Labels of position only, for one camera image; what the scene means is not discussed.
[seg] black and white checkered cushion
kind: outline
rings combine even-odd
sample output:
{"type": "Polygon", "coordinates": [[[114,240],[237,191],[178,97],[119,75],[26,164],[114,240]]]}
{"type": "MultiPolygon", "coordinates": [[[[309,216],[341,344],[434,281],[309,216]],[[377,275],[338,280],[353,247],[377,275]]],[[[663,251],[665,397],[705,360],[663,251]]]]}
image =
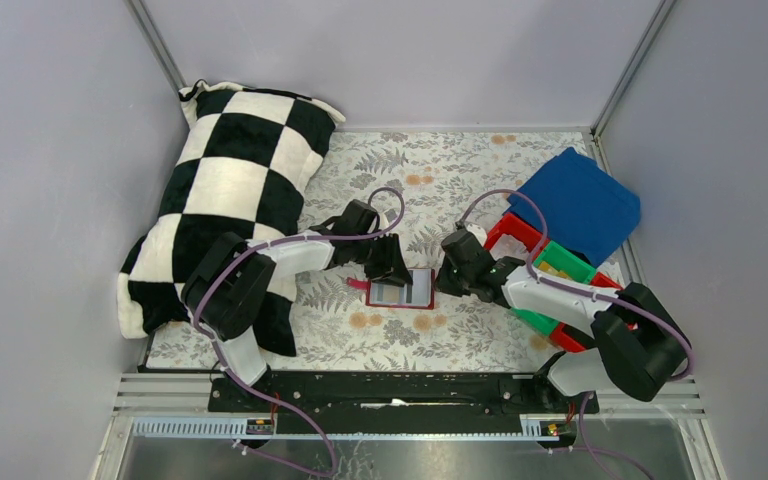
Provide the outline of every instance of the black and white checkered cushion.
{"type": "MultiPolygon", "coordinates": [[[[126,338],[189,319],[181,289],[221,234],[273,240],[298,233],[302,193],[345,120],[318,100],[232,83],[199,81],[180,98],[189,137],[157,223],[131,249],[119,275],[119,326],[126,338]]],[[[274,280],[268,291],[254,323],[258,344],[293,356],[295,279],[274,280]]]]}

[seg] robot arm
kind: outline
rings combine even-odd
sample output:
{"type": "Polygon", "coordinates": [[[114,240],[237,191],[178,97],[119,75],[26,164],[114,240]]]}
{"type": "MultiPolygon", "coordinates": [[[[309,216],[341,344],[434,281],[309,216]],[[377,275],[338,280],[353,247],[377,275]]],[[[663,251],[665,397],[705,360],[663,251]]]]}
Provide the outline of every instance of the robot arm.
{"type": "Polygon", "coordinates": [[[248,249],[260,247],[226,278],[210,296],[203,312],[203,324],[213,330],[217,345],[228,366],[248,385],[267,370],[252,325],[273,278],[355,262],[364,266],[370,280],[395,286],[411,283],[399,247],[398,235],[365,240],[329,240],[363,235],[377,230],[378,213],[359,200],[349,203],[343,214],[300,234],[305,241],[271,244],[243,240],[234,233],[222,235],[199,263],[181,292],[191,312],[204,298],[228,264],[248,249]]]}
{"type": "Polygon", "coordinates": [[[555,285],[548,285],[540,276],[534,278],[523,260],[495,260],[465,229],[449,235],[442,247],[446,257],[438,275],[438,291],[455,296],[475,294],[484,302],[532,310],[590,333],[596,348],[558,354],[539,372],[564,396],[616,386],[633,398],[650,401],[687,358],[672,335],[611,301],[640,307],[681,333],[643,285],[632,283],[617,292],[557,277],[551,277],[555,285]]]}

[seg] white wall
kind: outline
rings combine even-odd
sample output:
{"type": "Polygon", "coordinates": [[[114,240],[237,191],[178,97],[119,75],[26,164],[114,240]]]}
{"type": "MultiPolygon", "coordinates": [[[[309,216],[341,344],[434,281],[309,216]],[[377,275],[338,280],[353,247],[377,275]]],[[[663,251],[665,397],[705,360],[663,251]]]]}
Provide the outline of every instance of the white wall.
{"type": "Polygon", "coordinates": [[[124,2],[0,0],[0,479],[86,478],[139,347],[115,274],[184,128],[124,2]]]}
{"type": "Polygon", "coordinates": [[[679,2],[604,135],[731,480],[768,478],[768,2],[679,2]]]}
{"type": "Polygon", "coordinates": [[[590,125],[658,0],[147,0],[184,77],[296,90],[346,128],[590,125]]]}

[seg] blue towel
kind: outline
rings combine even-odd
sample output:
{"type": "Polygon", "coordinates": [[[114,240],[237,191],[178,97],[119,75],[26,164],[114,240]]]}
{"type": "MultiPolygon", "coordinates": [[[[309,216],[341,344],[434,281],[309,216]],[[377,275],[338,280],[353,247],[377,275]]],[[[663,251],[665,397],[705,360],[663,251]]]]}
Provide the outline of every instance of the blue towel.
{"type": "MultiPolygon", "coordinates": [[[[519,191],[540,207],[549,238],[583,254],[594,267],[614,253],[640,223],[640,198],[572,147],[549,160],[519,191]]],[[[508,212],[540,229],[528,203],[515,195],[508,201],[508,212]]]]}

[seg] metal frame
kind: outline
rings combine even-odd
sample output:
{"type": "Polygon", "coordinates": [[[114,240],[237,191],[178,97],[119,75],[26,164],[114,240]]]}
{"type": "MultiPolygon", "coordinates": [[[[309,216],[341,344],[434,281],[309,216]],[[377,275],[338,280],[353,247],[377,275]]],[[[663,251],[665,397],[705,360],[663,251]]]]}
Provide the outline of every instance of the metal frame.
{"type": "Polygon", "coordinates": [[[172,58],[166,42],[163,41],[163,36],[160,35],[157,25],[155,25],[154,20],[151,18],[151,12],[149,12],[143,0],[125,0],[125,4],[128,5],[128,9],[133,14],[140,31],[143,32],[149,48],[151,48],[157,63],[160,64],[160,68],[166,76],[166,80],[169,81],[169,85],[177,93],[178,90],[187,86],[187,82],[184,76],[181,75],[178,65],[175,64],[175,59],[172,58]]]}
{"type": "Polygon", "coordinates": [[[340,125],[337,127],[338,132],[349,133],[380,133],[380,132],[401,132],[401,133],[547,133],[547,132],[564,132],[564,133],[581,133],[589,134],[593,130],[590,126],[580,127],[517,127],[506,125],[476,125],[476,126],[461,126],[461,127],[431,127],[431,126],[419,126],[419,127],[345,127],[340,125]]]}
{"type": "Polygon", "coordinates": [[[643,59],[649,53],[649,49],[652,48],[655,38],[658,36],[658,33],[660,33],[661,28],[664,26],[664,23],[666,23],[667,18],[676,3],[678,3],[678,0],[661,0],[658,7],[655,9],[655,13],[649,20],[649,24],[646,26],[646,30],[643,32],[640,41],[637,43],[637,47],[635,47],[634,52],[631,54],[628,64],[626,64],[625,69],[623,69],[623,73],[620,75],[620,79],[614,87],[614,91],[611,92],[611,96],[608,97],[608,102],[593,123],[592,132],[596,138],[599,138],[605,131],[605,127],[611,120],[614,111],[616,111],[617,105],[619,105],[620,100],[625,96],[628,86],[640,69],[643,59]]]}
{"type": "MultiPolygon", "coordinates": [[[[506,128],[506,127],[477,127],[458,129],[471,132],[545,132],[567,131],[581,132],[587,151],[591,157],[609,174],[610,165],[601,146],[600,136],[605,131],[610,119],[629,88],[644,58],[650,51],[655,38],[666,22],[670,12],[678,0],[661,0],[653,14],[646,31],[636,46],[628,64],[620,76],[605,107],[600,112],[594,124],[590,127],[572,128],[506,128]]],[[[151,14],[143,0],[125,0],[138,27],[143,32],[149,47],[154,53],[170,86],[176,91],[187,85],[186,79],[178,69],[175,60],[163,40],[151,14]]],[[[416,128],[411,131],[451,131],[451,128],[416,128]]],[[[347,131],[371,131],[368,128],[347,129],[347,131]]],[[[375,131],[395,131],[395,129],[375,129],[375,131]]],[[[639,261],[634,240],[626,241],[620,250],[621,267],[625,278],[645,283],[645,274],[639,261]]],[[[208,399],[211,394],[210,375],[207,373],[125,373],[122,375],[119,392],[116,398],[113,417],[108,433],[91,479],[113,480],[118,478],[122,467],[128,442],[134,434],[135,421],[147,417],[175,418],[228,418],[229,414],[215,414],[207,411],[208,399]]],[[[619,390],[604,390],[597,392],[601,405],[601,413],[596,418],[622,419],[663,419],[665,416],[673,419],[679,426],[685,448],[691,460],[696,478],[726,480],[722,461],[711,436],[710,426],[705,411],[692,378],[686,381],[668,384],[658,397],[651,403],[637,402],[628,398],[619,390]]],[[[255,414],[234,414],[235,419],[242,419],[255,414]]],[[[557,415],[522,415],[523,425],[539,420],[559,420],[557,415]]],[[[368,439],[368,437],[341,436],[345,439],[368,439]]],[[[432,440],[422,435],[398,436],[398,440],[432,440]]],[[[476,435],[459,437],[459,439],[499,440],[493,435],[476,435]]]]}
{"type": "MultiPolygon", "coordinates": [[[[248,418],[268,419],[269,415],[257,414],[250,417],[240,416],[209,416],[209,417],[136,417],[132,435],[154,438],[195,438],[195,439],[222,439],[222,440],[263,440],[263,435],[246,434],[248,418]]],[[[480,440],[492,440],[494,442],[521,442],[521,441],[557,441],[557,437],[541,436],[540,420],[532,420],[520,417],[522,433],[494,433],[484,435],[480,440]]],[[[273,434],[270,440],[313,440],[321,441],[316,434],[288,435],[273,434]]],[[[476,438],[466,434],[328,434],[332,441],[337,440],[375,440],[375,441],[475,441],[476,438]]]]}

